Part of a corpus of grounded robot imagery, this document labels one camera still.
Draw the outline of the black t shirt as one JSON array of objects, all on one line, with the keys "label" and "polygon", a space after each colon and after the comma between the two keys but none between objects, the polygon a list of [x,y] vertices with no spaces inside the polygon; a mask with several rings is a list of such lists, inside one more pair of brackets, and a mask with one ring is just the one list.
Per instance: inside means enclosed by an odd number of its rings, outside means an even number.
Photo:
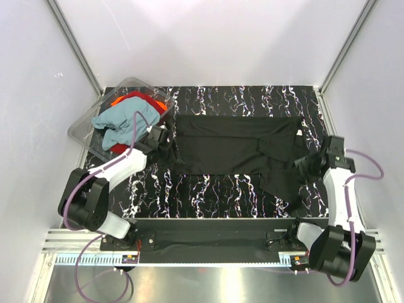
[{"label": "black t shirt", "polygon": [[179,115],[175,120],[177,175],[258,175],[264,192],[292,203],[304,185],[294,167],[308,155],[297,117]]}]

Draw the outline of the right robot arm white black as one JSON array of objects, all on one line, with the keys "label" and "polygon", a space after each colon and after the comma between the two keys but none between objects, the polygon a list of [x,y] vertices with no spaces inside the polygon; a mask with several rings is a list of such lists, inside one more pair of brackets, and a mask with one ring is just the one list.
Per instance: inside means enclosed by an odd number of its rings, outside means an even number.
[{"label": "right robot arm white black", "polygon": [[286,236],[290,248],[308,250],[309,269],[325,274],[336,287],[356,282],[376,250],[376,240],[365,232],[355,197],[355,180],[371,176],[358,174],[354,160],[345,154],[344,139],[327,136],[317,153],[295,161],[302,181],[323,182],[329,219],[322,228],[298,218]]}]

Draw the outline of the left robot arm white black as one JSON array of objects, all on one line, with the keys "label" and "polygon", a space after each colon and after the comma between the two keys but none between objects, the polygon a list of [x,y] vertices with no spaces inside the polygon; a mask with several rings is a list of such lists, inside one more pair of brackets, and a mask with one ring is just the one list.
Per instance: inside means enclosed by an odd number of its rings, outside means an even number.
[{"label": "left robot arm white black", "polygon": [[173,129],[168,123],[153,126],[142,139],[109,162],[90,170],[74,169],[57,209],[66,228],[103,235],[105,246],[130,250],[140,247],[134,223],[109,210],[109,194],[120,183],[147,167],[174,163]]}]

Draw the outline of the black marbled table mat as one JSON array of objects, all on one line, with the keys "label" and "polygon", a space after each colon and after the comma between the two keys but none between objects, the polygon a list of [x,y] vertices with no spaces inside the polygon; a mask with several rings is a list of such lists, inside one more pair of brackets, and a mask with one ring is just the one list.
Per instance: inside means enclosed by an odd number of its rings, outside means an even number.
[{"label": "black marbled table mat", "polygon": [[[315,86],[165,86],[176,114],[304,118],[310,152],[328,133],[326,110]],[[119,184],[109,209],[124,218],[327,217],[326,190],[316,182],[288,203],[260,189],[256,175],[174,175],[156,165]]]}]

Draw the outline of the red t shirt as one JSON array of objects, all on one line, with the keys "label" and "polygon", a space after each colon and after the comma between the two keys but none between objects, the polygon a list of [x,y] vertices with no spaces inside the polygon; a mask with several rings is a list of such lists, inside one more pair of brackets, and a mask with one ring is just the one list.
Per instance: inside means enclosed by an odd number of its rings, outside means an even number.
[{"label": "red t shirt", "polygon": [[[139,97],[139,98],[141,98],[142,100],[148,102],[151,106],[153,106],[161,116],[162,116],[162,114],[163,114],[164,112],[167,111],[167,110],[164,110],[163,108],[161,108],[161,107],[155,102],[155,99],[153,99],[151,96],[149,96],[149,95],[147,95],[147,94],[145,94],[145,93],[141,93],[141,92],[138,92],[138,91],[133,91],[133,92],[129,92],[127,95],[124,95],[124,96],[122,96],[122,97],[123,97],[123,100],[122,100],[122,101],[124,101],[124,100],[127,99],[127,98]],[[129,147],[128,145],[116,143],[110,150],[111,150],[112,153],[115,153],[115,154],[120,155],[120,154],[124,153],[125,150],[126,150],[128,147]]]}]

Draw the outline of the clear plastic bin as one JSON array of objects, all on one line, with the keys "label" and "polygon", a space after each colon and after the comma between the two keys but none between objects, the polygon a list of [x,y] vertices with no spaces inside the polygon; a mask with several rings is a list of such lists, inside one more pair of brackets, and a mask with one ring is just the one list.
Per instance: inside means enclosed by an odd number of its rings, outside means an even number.
[{"label": "clear plastic bin", "polygon": [[102,149],[104,130],[94,129],[92,119],[111,107],[111,104],[119,97],[133,91],[138,91],[150,96],[157,102],[165,104],[167,110],[161,115],[160,122],[164,122],[174,113],[174,99],[163,90],[151,86],[137,78],[126,78],[115,87],[105,89],[105,93],[97,102],[86,111],[68,129],[68,136],[79,143],[88,152],[92,153],[104,162],[115,158],[116,153]]}]

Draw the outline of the light blue t shirt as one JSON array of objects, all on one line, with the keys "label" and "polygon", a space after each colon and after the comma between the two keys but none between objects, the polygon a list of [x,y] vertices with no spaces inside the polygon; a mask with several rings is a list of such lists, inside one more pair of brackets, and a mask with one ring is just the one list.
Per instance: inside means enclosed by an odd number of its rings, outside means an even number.
[{"label": "light blue t shirt", "polygon": [[131,97],[94,117],[92,125],[95,129],[105,130],[102,149],[107,151],[116,144],[131,145],[134,123],[137,141],[146,133],[148,126],[154,126],[159,121],[160,113],[154,106],[140,97]]}]

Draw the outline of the orange t shirt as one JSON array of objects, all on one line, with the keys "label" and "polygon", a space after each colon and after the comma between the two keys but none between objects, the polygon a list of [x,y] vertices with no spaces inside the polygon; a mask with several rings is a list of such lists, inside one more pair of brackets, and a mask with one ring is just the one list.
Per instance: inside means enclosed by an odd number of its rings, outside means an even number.
[{"label": "orange t shirt", "polygon": [[[111,106],[117,105],[117,104],[118,104],[120,101],[122,101],[122,100],[123,100],[123,97],[117,98],[115,101],[113,101],[113,102],[111,103]],[[155,102],[156,102],[161,108],[163,108],[164,110],[167,110],[167,106],[166,106],[164,103],[159,102],[159,101],[156,101],[156,100],[155,100]]]}]

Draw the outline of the right orange black connector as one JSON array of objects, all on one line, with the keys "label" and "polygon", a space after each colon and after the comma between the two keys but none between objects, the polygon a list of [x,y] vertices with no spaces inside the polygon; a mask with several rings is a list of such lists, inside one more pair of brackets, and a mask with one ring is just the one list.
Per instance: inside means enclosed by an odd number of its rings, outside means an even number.
[{"label": "right orange black connector", "polygon": [[309,266],[309,256],[293,256],[291,259],[294,266]]}]

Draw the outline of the orange black connector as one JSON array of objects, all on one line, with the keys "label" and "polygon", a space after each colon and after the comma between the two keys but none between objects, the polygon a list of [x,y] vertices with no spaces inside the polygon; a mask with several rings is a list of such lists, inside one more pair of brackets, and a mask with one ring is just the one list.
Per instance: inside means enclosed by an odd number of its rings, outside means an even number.
[{"label": "orange black connector", "polygon": [[138,254],[123,254],[122,264],[138,264],[139,255]]},{"label": "orange black connector", "polygon": [[293,256],[291,259],[294,266],[309,266],[309,256]]}]

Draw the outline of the left orange black connector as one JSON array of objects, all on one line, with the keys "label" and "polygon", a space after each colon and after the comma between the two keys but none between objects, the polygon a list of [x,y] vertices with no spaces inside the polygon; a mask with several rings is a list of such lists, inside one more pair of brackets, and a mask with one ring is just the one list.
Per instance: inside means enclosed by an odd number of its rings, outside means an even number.
[{"label": "left orange black connector", "polygon": [[122,264],[138,264],[139,255],[138,254],[123,254]]}]

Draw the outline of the aluminium rail crossbar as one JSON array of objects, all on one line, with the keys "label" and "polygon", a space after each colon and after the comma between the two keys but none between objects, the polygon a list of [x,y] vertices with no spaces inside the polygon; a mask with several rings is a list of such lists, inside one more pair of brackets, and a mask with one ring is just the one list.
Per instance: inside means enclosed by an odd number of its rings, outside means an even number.
[{"label": "aluminium rail crossbar", "polygon": [[[375,254],[384,254],[383,244],[377,229],[367,229],[366,234],[373,236],[376,240]],[[96,238],[98,234],[89,231],[71,231],[68,229],[50,229],[42,247],[42,253],[79,253],[86,244]],[[107,253],[100,252],[102,240],[96,240],[90,244],[87,253]]]}]

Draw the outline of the right aluminium frame post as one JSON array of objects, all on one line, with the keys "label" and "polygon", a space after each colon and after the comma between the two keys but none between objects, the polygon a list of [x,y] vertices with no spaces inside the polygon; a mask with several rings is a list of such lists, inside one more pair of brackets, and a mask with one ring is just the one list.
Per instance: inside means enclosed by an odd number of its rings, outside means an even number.
[{"label": "right aluminium frame post", "polygon": [[339,68],[343,64],[345,58],[347,57],[350,49],[353,47],[355,41],[359,37],[363,27],[367,23],[367,20],[372,15],[372,12],[376,8],[378,4],[378,0],[367,0],[361,9],[358,17],[356,18],[351,30],[349,31],[341,49],[339,50],[333,64],[330,67],[330,70],[326,74],[325,79],[322,84],[319,86],[318,90],[320,95],[325,95],[327,89],[331,85],[335,75],[337,74]]}]

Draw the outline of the aluminium frame post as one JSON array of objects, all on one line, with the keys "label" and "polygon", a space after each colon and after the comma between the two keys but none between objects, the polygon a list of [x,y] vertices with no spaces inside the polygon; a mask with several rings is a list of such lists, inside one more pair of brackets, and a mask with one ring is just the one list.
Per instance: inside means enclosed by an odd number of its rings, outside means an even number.
[{"label": "aluminium frame post", "polygon": [[333,64],[330,67],[330,70],[326,74],[325,79],[322,84],[319,86],[318,90],[320,95],[325,95],[327,89],[331,85],[335,75],[337,74],[339,68],[343,64],[345,58],[347,57],[350,49],[353,47],[355,41],[359,37],[363,27],[367,23],[367,20],[372,15],[372,12],[376,8],[378,4],[378,0],[367,0],[361,9],[358,17],[356,18],[351,30],[349,31],[341,49],[339,50]]},{"label": "aluminium frame post", "polygon": [[68,43],[69,48],[71,49],[91,88],[95,92],[96,96],[100,97],[104,89],[100,86],[95,73],[92,71],[64,13],[62,12],[59,3],[56,0],[45,0],[44,2],[54,17],[63,37]]}]

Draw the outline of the left aluminium frame post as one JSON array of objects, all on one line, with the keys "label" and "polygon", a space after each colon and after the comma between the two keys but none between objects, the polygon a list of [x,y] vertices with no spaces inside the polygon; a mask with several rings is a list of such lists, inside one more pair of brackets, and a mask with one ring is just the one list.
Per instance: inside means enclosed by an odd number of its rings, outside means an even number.
[{"label": "left aluminium frame post", "polygon": [[104,89],[100,86],[95,73],[92,71],[64,13],[62,12],[59,3],[56,0],[45,0],[44,2],[54,17],[63,37],[68,43],[69,48],[71,49],[91,88],[95,92],[96,96],[100,97]]}]

